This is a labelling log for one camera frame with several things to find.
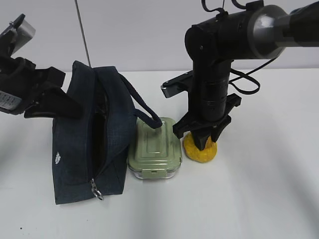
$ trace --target sticker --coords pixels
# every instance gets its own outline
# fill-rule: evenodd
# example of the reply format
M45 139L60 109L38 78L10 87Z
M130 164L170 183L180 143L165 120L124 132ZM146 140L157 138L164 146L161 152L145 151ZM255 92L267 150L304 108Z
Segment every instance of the sticker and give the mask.
M56 153L56 156L55 156L55 164L58 164L61 160L61 156L59 154L59 152Z
M21 103L22 99L0 91L0 107L6 110L13 111Z

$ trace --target fabric strap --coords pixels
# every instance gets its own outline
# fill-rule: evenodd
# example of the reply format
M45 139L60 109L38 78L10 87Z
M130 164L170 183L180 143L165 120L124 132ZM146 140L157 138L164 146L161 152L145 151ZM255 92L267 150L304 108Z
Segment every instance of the fabric strap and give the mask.
M134 87L131 85L131 83L120 74L120 77L122 79L122 81L124 82L125 86L128 88L131 96L133 97L134 100L136 100L136 102L143 107L144 110L146 110L151 116L149 117L147 114L145 114L144 112L135 109L134 110L134 115L139 117L143 122L145 122L149 127L151 128L159 128L162 126L162 122L161 119L157 116L157 114L152 111L152 109L150 107L148 107L146 105L146 103L144 102L144 100L142 99L142 97L139 95L139 93L134 89Z

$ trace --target white tabletop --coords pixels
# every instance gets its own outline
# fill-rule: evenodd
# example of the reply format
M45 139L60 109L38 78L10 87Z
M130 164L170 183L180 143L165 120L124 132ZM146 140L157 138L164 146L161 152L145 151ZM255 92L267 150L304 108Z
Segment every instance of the white tabletop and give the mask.
M187 94L165 99L160 86L179 74L124 73L159 116L176 121ZM128 171L123 194L102 202L56 206L52 120L0 114L0 238L319 238L318 75L255 73L261 90L233 109L213 161L184 156L176 176L160 181Z

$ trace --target cable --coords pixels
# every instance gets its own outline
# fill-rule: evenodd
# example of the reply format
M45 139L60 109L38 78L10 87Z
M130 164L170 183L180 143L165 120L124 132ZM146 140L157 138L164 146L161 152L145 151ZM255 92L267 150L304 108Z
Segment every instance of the cable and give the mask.
M232 85L239 93L242 93L244 95L252 95L252 94L255 94L257 93L259 90L260 90L260 83L253 77L249 76L250 74L256 72L256 71L259 71L260 69L264 68L265 66L269 65L270 63L272 63L274 60L276 60L277 58L274 58L274 59L271 59L269 61L267 61L265 64L257 67L256 69L248 72L247 74L241 72L241 71L236 71L234 69L230 69L230 72L235 74L235 75L238 75L239 77L235 78L235 79L232 79L229 81L229 84ZM242 79L242 78L245 78L247 80L249 80L250 82L254 83L255 85L257 85L257 88L252 90L252 91L245 91L245 90L242 90L240 88L238 88L233 82L234 81L237 81L239 79Z
M83 43L84 43L86 58L87 58L87 60L88 60L89 66L91 67L91 61L90 61L90 56L89 56L88 47L87 47L87 45L86 45L86 40L85 40L85 35L84 35L84 30L83 30L83 25L82 25L82 20L81 20L81 15L80 15L80 10L79 10L78 1L77 1L77 0L74 0L74 2L75 2L76 13L77 13L77 15L78 15L79 24L80 24L80 28L81 28L81 33L82 33L82 39L83 39Z
M262 68L264 68L265 66L269 65L270 63L272 63L272 62L273 62L274 60L276 60L276 59L277 59L277 58L274 58L274 59L271 59L271 60L267 61L265 64L263 64L263 65L257 67L256 69L254 69L254 70L252 70L252 71L246 73L245 75L250 75L250 74L255 73L256 71L259 71L260 69L262 69ZM237 78L235 78L235 79L230 80L229 82L231 83L231 82L240 80L240 79L242 79L242 78L244 78L244 77L243 77L243 76L240 76L240 77L237 77Z
M235 75L241 76L242 78L245 78L245 79L249 80L250 82L254 83L255 85L257 85L256 89L254 89L252 91L245 91L245 90L238 88L234 83L229 82L229 84L232 85L239 93L242 93L244 95L253 95L260 90L260 83L256 79L252 78L249 75L246 75L245 73L243 73L241 71L236 71L234 69L230 69L230 72L235 74Z
M231 0L231 2L234 4L235 7L246 10L246 6L239 4L237 0Z
M218 11L219 13L223 13L225 12L225 10L221 7L218 7L218 8L215 8L213 10L209 10L207 8L207 5L206 5L206 0L201 0L201 5L203 6L203 9L206 11L206 12L213 12L213 11Z

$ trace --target white wall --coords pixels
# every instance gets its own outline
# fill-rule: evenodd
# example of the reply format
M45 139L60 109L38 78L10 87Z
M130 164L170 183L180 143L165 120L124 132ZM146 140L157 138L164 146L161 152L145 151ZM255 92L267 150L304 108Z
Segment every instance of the white wall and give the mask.
M206 0L209 8L222 0ZM92 66L115 65L121 71L187 70L192 62L184 35L192 25L215 16L201 8L200 0L78 0ZM265 0L287 12L315 0ZM231 0L226 10L236 12ZM86 63L73 0L2 1L0 28L21 12L37 32L17 52L38 67L71 70L73 60ZM264 61L237 61L238 69L254 68ZM270 68L317 68L319 48L290 48Z

